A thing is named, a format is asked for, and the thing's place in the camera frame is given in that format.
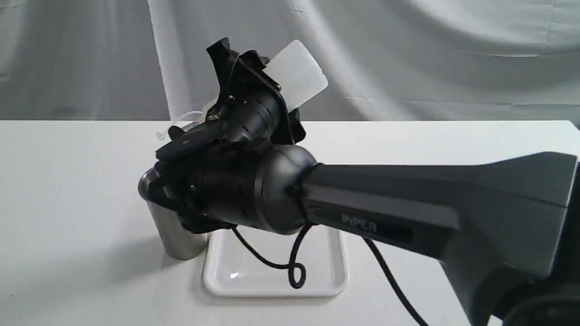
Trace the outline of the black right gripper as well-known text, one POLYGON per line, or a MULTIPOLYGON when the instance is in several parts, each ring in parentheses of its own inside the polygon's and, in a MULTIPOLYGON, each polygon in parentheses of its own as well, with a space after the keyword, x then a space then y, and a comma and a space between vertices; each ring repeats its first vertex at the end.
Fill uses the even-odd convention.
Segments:
POLYGON ((228 142, 266 138, 293 145, 306 138, 299 110, 291 110, 280 83, 266 73, 273 60, 255 50, 238 53, 222 38, 207 48, 219 82, 207 122, 219 122, 228 142))

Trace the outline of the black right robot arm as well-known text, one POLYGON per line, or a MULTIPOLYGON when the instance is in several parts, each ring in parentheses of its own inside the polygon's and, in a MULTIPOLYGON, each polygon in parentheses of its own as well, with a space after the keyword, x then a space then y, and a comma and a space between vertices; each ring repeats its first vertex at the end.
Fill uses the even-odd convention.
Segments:
POLYGON ((375 241, 437 259, 473 326, 579 324, 579 158, 543 151, 483 165, 325 165, 298 146, 298 108, 328 86, 306 47, 274 58, 207 48, 219 93, 201 124, 171 124, 141 179, 162 241, 232 230, 263 264, 303 287, 296 262, 314 225, 358 235, 415 321, 375 241), (239 225, 297 234, 287 264, 263 258, 239 225))

